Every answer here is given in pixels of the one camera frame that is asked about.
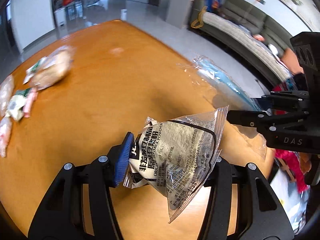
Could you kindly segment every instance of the plastic bag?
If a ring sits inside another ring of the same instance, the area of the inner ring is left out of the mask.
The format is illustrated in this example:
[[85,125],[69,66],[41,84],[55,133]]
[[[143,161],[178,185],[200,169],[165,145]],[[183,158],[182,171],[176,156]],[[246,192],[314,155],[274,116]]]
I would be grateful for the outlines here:
[[212,172],[227,112],[224,107],[161,123],[148,118],[129,156],[124,186],[150,184],[167,197],[171,223]]
[[26,105],[28,95],[32,90],[32,88],[17,90],[15,95],[10,99],[5,116],[11,116],[16,122],[20,121],[24,116],[23,107]]
[[12,123],[9,117],[4,117],[0,122],[0,156],[6,156],[7,145],[10,140]]
[[35,88],[32,88],[30,93],[27,96],[27,101],[26,104],[24,105],[22,111],[23,111],[23,116],[25,118],[29,118],[30,117],[30,112],[31,112],[31,107],[33,104],[33,101],[35,101],[37,99],[38,96],[38,92]]
[[41,58],[36,64],[26,70],[26,77],[23,80],[23,84],[26,84],[36,74],[38,68],[46,61],[47,57]]
[[9,75],[0,86],[0,115],[3,117],[7,110],[9,100],[13,93],[14,80],[13,76]]
[[[197,56],[193,62],[193,65],[180,67],[188,74],[192,83],[201,88],[200,93],[215,108],[229,106],[230,110],[261,111],[256,101],[212,60]],[[257,129],[240,125],[234,125],[234,128],[246,140],[249,147],[264,160],[267,154],[266,140]]]
[[73,53],[74,50],[69,46],[56,49],[37,68],[36,74],[31,78],[32,85],[42,90],[63,79],[71,68]]

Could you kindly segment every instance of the clear plastic bag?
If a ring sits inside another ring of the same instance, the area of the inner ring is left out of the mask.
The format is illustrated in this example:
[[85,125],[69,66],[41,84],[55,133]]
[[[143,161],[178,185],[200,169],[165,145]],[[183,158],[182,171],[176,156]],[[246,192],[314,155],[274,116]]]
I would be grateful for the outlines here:
[[50,54],[37,68],[36,74],[31,78],[31,83],[38,90],[52,86],[63,79],[71,68],[74,49],[62,46]]
[[4,117],[14,89],[13,76],[9,75],[0,86],[0,115]]
[[36,64],[26,70],[26,77],[23,80],[23,84],[26,84],[36,74],[38,68],[45,62],[47,57],[43,57]]
[[167,197],[171,223],[212,172],[227,112],[223,107],[161,123],[148,118],[129,156],[124,186],[150,184]]
[[[212,60],[204,56],[193,59],[193,65],[180,65],[188,74],[191,82],[200,88],[204,98],[215,108],[229,106],[230,110],[261,111],[255,100],[250,98],[241,87]],[[267,154],[265,138],[254,127],[234,125],[249,147],[262,159]]]
[[17,90],[15,95],[10,99],[5,116],[11,116],[16,122],[19,122],[24,116],[23,107],[26,105],[28,95],[32,90],[32,88]]
[[6,156],[7,145],[10,140],[12,123],[9,117],[4,117],[0,121],[0,156]]

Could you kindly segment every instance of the wooden table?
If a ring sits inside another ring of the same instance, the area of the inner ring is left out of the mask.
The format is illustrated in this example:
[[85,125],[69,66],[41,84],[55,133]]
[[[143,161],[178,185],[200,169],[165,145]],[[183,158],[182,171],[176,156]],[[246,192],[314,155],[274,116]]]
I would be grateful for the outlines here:
[[[165,121],[213,110],[177,66],[189,64],[185,58],[121,21],[81,30],[42,49],[13,72],[15,90],[27,88],[22,85],[27,68],[62,45],[76,48],[71,73],[39,92],[31,118],[13,124],[7,157],[0,159],[0,200],[24,234],[65,163],[83,165],[106,154],[127,131],[137,135],[147,116]],[[227,122],[220,148],[229,162],[254,162],[268,175],[272,151],[268,149],[263,160]],[[151,186],[119,187],[111,194],[125,239],[196,239],[209,191],[202,188],[171,224],[167,199]],[[230,233],[236,193],[232,207]],[[90,225],[87,231],[92,232]]]

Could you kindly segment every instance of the green label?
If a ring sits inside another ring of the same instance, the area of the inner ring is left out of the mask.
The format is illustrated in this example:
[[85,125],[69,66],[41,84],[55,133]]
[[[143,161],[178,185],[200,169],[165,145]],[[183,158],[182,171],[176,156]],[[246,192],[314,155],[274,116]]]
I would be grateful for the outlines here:
[[35,72],[35,71],[36,71],[36,69],[38,68],[38,66],[39,66],[39,64],[40,64],[40,61],[41,61],[41,60],[39,60],[36,64],[34,64],[34,65],[32,66],[32,68],[31,68],[31,71],[32,71],[32,72]]
[[31,88],[27,88],[25,90],[17,90],[15,95],[16,96],[21,95],[21,96],[24,96],[26,98],[28,96],[30,90],[31,90]]

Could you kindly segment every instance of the cushion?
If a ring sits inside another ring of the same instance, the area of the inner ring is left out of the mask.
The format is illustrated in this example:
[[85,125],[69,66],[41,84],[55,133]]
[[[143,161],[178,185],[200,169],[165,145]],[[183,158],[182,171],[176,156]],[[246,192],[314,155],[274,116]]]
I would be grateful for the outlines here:
[[261,35],[265,39],[264,44],[272,44],[277,48],[279,58],[283,56],[287,48],[292,49],[290,43],[292,35],[270,16],[267,16],[265,20]]
[[222,6],[223,13],[246,27],[252,35],[259,34],[267,15],[245,0],[226,0]]
[[288,67],[292,74],[303,73],[303,68],[300,67],[296,54],[290,48],[285,49],[281,61]]

